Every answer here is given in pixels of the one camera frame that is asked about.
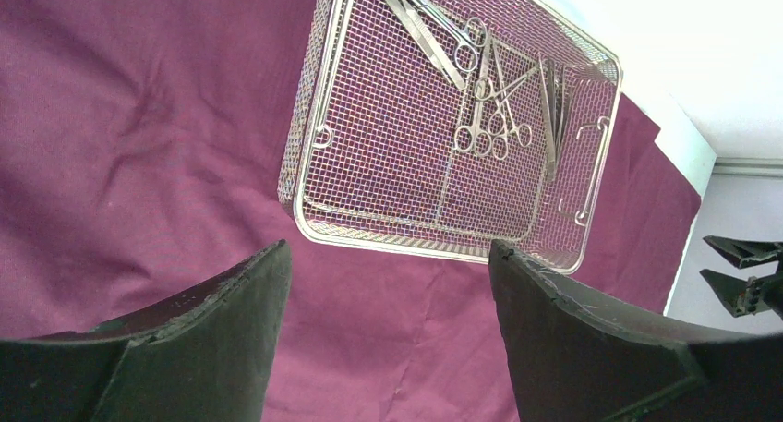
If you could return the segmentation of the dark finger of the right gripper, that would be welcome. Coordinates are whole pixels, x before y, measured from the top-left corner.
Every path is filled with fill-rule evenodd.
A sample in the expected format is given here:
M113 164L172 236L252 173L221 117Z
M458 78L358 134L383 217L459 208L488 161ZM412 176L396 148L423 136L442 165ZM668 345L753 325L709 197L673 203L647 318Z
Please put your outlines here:
M712 270L701 270L700 274L732 317L774 312L782 319L781 271L747 280Z
M782 262L781 241L750 241L708 235L703 240L733 267L743 270Z

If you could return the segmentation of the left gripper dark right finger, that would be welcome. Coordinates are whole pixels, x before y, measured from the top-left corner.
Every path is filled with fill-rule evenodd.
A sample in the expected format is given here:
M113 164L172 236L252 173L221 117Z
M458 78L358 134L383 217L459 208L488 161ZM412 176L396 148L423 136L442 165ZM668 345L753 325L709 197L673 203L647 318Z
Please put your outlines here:
M664 317L502 240L491 290L523 421L778 421L782 336Z

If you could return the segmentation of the magenta surgical wrap cloth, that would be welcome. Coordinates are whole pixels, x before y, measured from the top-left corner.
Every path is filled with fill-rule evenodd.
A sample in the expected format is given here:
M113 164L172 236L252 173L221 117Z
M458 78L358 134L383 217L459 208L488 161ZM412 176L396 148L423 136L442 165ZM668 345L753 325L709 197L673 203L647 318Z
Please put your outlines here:
M277 240L266 421L514 421L484 266L318 245L277 199L317 0L1 0L1 333L85 331Z

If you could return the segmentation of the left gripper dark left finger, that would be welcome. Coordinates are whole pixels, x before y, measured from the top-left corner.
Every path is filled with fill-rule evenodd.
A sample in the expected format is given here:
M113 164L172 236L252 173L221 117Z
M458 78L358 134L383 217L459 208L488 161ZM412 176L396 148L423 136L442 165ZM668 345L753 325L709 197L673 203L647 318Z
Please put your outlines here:
M292 281L278 241L86 332L1 342L5 421L258 421Z

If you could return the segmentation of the metal mesh instrument tray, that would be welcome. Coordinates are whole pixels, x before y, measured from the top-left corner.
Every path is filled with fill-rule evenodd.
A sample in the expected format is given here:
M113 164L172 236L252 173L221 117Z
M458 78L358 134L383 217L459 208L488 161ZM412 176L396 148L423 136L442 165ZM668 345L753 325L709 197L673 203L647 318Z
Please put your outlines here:
M484 20L512 81L537 57L565 66L557 178L545 175L540 76L515 96L533 141L499 161L453 149L477 68L458 90L384 0L317 0L277 194L308 239L484 263L492 241L563 274L584 260L620 101L620 60L546 0L429 0Z

